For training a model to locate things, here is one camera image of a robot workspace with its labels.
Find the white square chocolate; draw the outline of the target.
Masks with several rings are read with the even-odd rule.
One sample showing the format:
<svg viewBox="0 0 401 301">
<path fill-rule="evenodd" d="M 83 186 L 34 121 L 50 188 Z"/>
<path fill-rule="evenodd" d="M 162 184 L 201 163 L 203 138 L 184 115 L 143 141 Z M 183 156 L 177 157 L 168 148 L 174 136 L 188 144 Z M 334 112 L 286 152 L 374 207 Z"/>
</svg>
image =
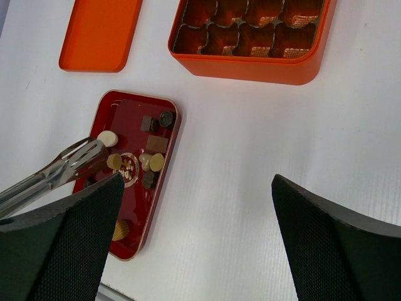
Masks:
<svg viewBox="0 0 401 301">
<path fill-rule="evenodd" d="M 107 158 L 107 166 L 112 170 L 118 170 L 122 166 L 122 157 L 120 154 L 110 154 Z"/>
</svg>

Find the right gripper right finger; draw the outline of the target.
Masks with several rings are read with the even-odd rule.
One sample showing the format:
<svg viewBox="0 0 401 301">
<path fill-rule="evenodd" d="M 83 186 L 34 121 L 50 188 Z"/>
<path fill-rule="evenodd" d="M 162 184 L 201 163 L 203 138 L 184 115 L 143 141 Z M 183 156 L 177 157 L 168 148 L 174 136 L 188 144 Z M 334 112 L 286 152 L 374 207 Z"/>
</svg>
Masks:
<svg viewBox="0 0 401 301">
<path fill-rule="evenodd" d="M 400 227 L 275 175 L 272 198 L 298 300 L 400 300 Z"/>
</svg>

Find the metal tongs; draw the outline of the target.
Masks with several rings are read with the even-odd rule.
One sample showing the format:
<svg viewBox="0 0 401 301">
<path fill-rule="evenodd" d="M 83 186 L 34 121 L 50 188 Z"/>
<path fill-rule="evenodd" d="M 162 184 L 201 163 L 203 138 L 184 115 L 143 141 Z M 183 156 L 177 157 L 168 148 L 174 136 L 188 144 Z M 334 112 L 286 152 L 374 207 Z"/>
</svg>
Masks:
<svg viewBox="0 0 401 301">
<path fill-rule="evenodd" d="M 67 147 L 47 166 L 1 192 L 1 218 L 8 218 L 49 192 L 106 167 L 108 149 L 93 137 Z"/>
</svg>

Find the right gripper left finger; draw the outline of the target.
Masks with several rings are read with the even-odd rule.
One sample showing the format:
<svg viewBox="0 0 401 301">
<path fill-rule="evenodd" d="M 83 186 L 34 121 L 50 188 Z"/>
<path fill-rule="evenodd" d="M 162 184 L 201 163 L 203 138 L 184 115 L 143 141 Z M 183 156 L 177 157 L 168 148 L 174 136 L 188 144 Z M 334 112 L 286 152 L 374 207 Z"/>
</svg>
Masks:
<svg viewBox="0 0 401 301">
<path fill-rule="evenodd" d="M 123 192 L 114 174 L 1 221 L 1 300 L 95 300 Z"/>
</svg>

